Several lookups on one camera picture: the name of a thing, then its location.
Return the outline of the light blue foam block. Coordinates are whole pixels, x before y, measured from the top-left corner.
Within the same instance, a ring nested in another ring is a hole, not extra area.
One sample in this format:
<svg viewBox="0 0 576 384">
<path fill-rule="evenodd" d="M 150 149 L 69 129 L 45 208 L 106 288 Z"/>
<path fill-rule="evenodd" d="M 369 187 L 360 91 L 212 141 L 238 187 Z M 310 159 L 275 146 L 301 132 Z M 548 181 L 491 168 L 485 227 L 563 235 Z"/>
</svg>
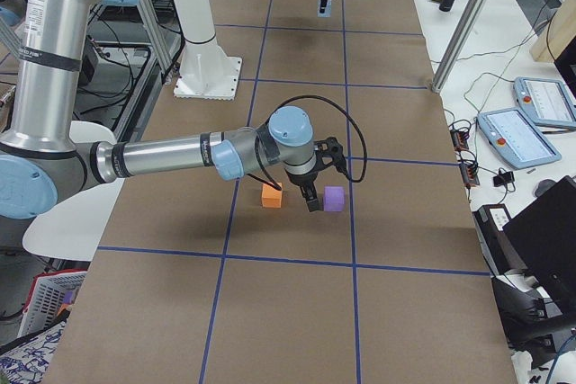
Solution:
<svg viewBox="0 0 576 384">
<path fill-rule="evenodd" d="M 319 2 L 318 17 L 329 18 L 331 16 L 331 11 L 332 11 L 331 0 L 328 0 L 325 5 L 322 5 L 321 2 Z"/>
</svg>

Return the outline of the purple foam block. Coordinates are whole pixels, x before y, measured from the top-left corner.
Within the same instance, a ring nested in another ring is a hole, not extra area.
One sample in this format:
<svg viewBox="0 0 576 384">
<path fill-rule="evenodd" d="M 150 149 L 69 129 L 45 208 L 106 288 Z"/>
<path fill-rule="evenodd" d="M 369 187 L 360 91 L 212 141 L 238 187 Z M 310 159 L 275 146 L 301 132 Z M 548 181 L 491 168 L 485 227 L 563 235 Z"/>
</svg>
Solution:
<svg viewBox="0 0 576 384">
<path fill-rule="evenodd" d="M 327 185 L 323 193 L 323 210 L 342 212 L 346 205 L 346 193 L 343 186 Z"/>
</svg>

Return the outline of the orange foam block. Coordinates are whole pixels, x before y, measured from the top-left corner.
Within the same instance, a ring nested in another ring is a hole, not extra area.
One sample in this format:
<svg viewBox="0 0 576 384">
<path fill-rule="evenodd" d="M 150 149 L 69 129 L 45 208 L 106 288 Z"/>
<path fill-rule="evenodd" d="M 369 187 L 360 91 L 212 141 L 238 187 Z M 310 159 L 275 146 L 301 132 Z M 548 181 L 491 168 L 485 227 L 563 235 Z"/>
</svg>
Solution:
<svg viewBox="0 0 576 384">
<path fill-rule="evenodd" d="M 268 184 L 262 184 L 261 204 L 263 208 L 280 209 L 282 207 L 284 191 L 281 183 L 279 186 L 280 189 L 275 189 L 273 186 Z"/>
</svg>

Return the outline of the near teach pendant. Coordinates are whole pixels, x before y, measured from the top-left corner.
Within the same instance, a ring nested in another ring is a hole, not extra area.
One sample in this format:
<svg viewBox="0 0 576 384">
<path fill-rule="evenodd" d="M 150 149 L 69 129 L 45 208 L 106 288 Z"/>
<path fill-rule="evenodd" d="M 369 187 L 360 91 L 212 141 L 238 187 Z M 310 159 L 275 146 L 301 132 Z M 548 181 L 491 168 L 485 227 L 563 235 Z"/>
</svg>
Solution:
<svg viewBox="0 0 576 384">
<path fill-rule="evenodd" d="M 482 112 L 477 121 L 493 148 L 515 169 L 551 164 L 562 159 L 546 136 L 518 108 Z"/>
</svg>

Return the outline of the teach pendant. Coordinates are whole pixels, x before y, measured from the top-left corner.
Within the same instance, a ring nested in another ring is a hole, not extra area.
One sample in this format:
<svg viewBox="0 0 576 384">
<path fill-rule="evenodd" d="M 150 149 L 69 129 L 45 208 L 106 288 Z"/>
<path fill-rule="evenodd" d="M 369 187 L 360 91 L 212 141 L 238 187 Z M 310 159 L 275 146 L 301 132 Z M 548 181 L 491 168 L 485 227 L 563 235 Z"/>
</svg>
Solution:
<svg viewBox="0 0 576 384">
<path fill-rule="evenodd" d="M 575 105 L 561 80 L 517 77 L 518 107 L 537 126 L 575 130 Z"/>
<path fill-rule="evenodd" d="M 477 121 L 493 148 L 515 169 L 551 164 L 562 159 L 546 136 L 518 108 L 482 112 Z"/>
</svg>

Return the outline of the black monitor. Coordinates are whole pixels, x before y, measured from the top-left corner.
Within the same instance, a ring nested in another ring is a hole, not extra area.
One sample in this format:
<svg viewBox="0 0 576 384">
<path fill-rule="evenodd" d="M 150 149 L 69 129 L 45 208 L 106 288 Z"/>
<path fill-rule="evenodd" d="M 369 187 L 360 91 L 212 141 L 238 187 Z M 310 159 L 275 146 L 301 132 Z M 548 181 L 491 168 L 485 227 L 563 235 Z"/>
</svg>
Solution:
<svg viewBox="0 0 576 384">
<path fill-rule="evenodd" d="M 565 176 L 504 226 L 527 269 L 562 308 L 575 308 L 575 181 Z"/>
</svg>

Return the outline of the far teach pendant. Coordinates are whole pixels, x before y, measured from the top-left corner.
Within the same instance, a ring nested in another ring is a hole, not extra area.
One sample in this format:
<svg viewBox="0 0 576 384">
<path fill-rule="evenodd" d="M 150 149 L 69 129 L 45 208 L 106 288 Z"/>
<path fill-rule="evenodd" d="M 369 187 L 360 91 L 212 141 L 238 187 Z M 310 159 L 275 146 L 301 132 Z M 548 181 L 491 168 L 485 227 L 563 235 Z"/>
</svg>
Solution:
<svg viewBox="0 0 576 384">
<path fill-rule="evenodd" d="M 575 130 L 575 105 L 561 80 L 517 77 L 518 107 L 537 126 Z"/>
</svg>

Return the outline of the white plastic basket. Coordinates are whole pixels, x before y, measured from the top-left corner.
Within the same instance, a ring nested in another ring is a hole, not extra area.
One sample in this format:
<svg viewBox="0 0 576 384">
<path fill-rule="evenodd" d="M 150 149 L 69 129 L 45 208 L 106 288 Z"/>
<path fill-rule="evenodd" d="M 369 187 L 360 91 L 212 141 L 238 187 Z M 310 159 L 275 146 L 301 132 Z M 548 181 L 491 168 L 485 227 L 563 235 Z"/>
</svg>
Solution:
<svg viewBox="0 0 576 384">
<path fill-rule="evenodd" d="M 18 336 L 48 328 L 56 318 L 67 293 L 79 288 L 86 274 L 87 271 L 73 269 L 36 276 L 23 308 Z"/>
</svg>

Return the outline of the aluminium frame post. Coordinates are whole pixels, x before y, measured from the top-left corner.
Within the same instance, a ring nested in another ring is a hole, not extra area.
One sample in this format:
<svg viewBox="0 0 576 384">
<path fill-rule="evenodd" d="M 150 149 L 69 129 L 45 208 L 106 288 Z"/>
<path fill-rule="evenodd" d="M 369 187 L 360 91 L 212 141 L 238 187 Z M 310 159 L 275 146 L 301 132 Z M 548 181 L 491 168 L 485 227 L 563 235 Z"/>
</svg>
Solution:
<svg viewBox="0 0 576 384">
<path fill-rule="evenodd" d="M 431 90 L 434 93 L 439 94 L 444 87 L 486 1 L 469 0 L 466 4 L 431 83 Z"/>
</svg>

